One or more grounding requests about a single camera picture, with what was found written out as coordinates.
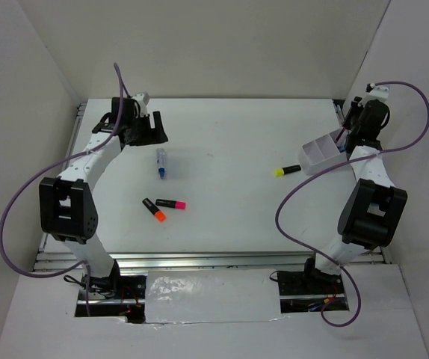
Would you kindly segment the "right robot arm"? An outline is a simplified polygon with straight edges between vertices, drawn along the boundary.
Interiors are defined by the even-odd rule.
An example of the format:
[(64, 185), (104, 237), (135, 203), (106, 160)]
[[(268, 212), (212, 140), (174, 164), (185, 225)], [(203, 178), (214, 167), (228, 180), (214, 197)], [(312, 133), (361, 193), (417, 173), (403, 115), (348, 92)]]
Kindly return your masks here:
[(407, 203), (407, 192), (395, 187), (388, 177), (377, 136), (390, 119), (386, 100), (379, 96), (355, 97), (343, 128), (348, 131), (345, 152), (357, 181), (341, 212), (336, 237), (322, 250), (329, 261), (314, 254), (304, 265), (303, 288), (320, 292), (327, 282), (335, 282), (341, 266), (360, 254), (390, 244)]

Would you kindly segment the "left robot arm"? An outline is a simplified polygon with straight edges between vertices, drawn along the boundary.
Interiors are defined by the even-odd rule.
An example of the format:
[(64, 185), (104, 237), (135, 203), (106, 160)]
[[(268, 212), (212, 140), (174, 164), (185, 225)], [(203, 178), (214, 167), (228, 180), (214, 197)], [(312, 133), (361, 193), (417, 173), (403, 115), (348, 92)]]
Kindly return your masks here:
[(92, 129), (81, 157), (56, 177), (45, 177), (39, 184), (42, 230), (70, 249), (78, 261), (88, 264), (90, 275), (84, 278), (84, 285), (106, 298), (122, 292), (123, 280), (117, 261), (96, 234), (99, 217), (92, 191), (125, 147), (167, 142), (161, 114), (149, 113), (148, 103), (147, 93), (114, 97), (111, 110)]

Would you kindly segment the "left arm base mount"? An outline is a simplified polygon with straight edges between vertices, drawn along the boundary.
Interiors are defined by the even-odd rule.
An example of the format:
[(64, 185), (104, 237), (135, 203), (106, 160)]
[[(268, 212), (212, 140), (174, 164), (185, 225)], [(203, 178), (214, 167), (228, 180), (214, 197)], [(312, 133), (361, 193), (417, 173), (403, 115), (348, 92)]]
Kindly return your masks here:
[(145, 316), (146, 275), (121, 277), (117, 289), (92, 287), (88, 299), (80, 289), (75, 317), (120, 317), (128, 323), (143, 324)]

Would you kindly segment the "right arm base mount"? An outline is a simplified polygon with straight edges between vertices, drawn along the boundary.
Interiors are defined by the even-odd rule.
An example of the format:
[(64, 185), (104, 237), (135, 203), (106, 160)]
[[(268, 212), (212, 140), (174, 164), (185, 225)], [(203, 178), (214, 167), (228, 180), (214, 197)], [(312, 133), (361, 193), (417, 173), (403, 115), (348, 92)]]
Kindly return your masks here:
[(348, 309), (345, 289), (340, 279), (334, 283), (308, 277), (301, 271), (274, 271), (269, 279), (277, 284), (281, 313), (320, 312)]

